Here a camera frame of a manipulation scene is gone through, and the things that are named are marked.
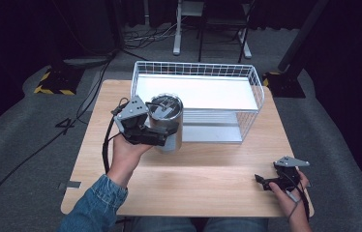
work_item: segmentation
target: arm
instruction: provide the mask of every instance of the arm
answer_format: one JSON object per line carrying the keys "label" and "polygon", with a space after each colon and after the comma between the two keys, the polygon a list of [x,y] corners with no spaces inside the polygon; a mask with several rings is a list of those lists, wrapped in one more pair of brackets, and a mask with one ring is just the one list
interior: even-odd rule
{"label": "arm", "polygon": [[127,197],[127,184],[150,145],[133,145],[120,134],[114,138],[111,167],[77,201],[58,231],[110,231],[117,210]]}
{"label": "arm", "polygon": [[[307,177],[301,172],[298,171],[299,175],[301,176],[301,185],[299,185],[299,188],[304,188],[309,184],[309,181]],[[269,186],[271,187],[272,191],[275,193],[275,196],[278,198],[279,204],[281,206],[281,209],[283,210],[284,214],[287,216],[290,226],[290,231],[297,232],[308,232],[312,231],[307,217],[305,213],[305,207],[302,202],[302,199],[300,197],[300,194],[298,190],[293,190],[292,194],[297,198],[300,199],[298,204],[295,204],[292,199],[289,198],[289,196],[283,192],[277,184],[271,182],[269,183]]]}

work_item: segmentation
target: wire basket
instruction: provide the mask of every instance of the wire basket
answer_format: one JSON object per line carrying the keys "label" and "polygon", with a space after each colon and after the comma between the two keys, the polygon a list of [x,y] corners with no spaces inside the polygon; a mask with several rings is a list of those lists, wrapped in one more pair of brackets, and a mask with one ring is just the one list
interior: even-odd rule
{"label": "wire basket", "polygon": [[136,62],[131,96],[163,93],[184,104],[184,142],[241,143],[264,102],[251,65]]}

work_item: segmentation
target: gray carpet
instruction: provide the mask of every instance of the gray carpet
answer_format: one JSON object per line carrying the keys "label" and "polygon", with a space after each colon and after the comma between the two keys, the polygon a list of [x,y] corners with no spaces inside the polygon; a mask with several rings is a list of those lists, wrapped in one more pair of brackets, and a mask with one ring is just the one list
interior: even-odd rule
{"label": "gray carpet", "polygon": [[[249,34],[253,58],[243,64],[256,67],[258,75],[275,71],[297,31],[263,30]],[[196,31],[183,34],[181,54],[172,55],[173,38],[151,43],[132,53],[152,61],[196,62]],[[202,62],[235,64],[238,52],[232,48],[204,53]],[[106,78],[130,79],[135,56],[120,52],[111,62]],[[54,127],[66,118],[74,119],[86,100],[101,67],[86,70],[75,96],[34,94],[47,67],[24,83],[25,98],[0,117],[0,181],[18,164],[34,154],[62,129]],[[311,166],[301,168],[313,183],[309,189],[315,207],[311,225],[315,231],[362,231],[362,173],[336,125],[315,99],[314,85],[302,72],[299,81],[306,99],[274,99],[296,157]],[[81,120],[88,122],[91,110]],[[25,162],[0,188],[0,231],[54,231],[63,214],[60,205],[66,183],[74,168],[86,124],[59,136]],[[269,231],[288,231],[284,218],[270,219]]]}

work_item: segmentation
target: desk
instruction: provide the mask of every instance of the desk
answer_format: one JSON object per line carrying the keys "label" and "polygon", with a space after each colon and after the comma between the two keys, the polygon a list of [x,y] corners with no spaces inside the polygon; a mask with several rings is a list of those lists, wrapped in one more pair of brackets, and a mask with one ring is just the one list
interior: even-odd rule
{"label": "desk", "polygon": [[[172,50],[172,54],[179,55],[181,53],[182,16],[201,16],[202,7],[203,7],[203,2],[178,0],[177,28],[175,31],[174,49]],[[239,40],[241,43],[243,43],[244,33],[242,33],[242,32],[239,33]],[[251,50],[249,49],[247,42],[245,42],[245,45],[244,45],[244,56],[247,59],[250,59],[253,56],[251,54]]]}
{"label": "desk", "polygon": [[[98,96],[61,205],[67,214],[104,173],[102,145],[111,114],[120,99],[130,96],[131,81],[106,80]],[[114,126],[111,134],[118,129]],[[271,94],[242,144],[183,143],[174,155],[154,148],[141,158],[128,189],[121,216],[281,217],[278,201],[264,191],[254,174],[277,176],[272,161],[293,157]]]}

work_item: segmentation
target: chair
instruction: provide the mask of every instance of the chair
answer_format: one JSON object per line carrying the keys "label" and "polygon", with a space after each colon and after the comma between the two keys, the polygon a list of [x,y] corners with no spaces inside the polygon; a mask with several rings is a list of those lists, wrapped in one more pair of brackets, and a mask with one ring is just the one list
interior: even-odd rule
{"label": "chair", "polygon": [[241,63],[244,53],[245,41],[249,31],[250,12],[254,1],[248,0],[249,9],[244,8],[242,0],[204,0],[201,22],[197,36],[199,37],[198,62],[201,62],[203,44],[219,44],[220,42],[209,42],[204,40],[207,30],[236,31],[232,40],[223,44],[240,44],[238,63]]}

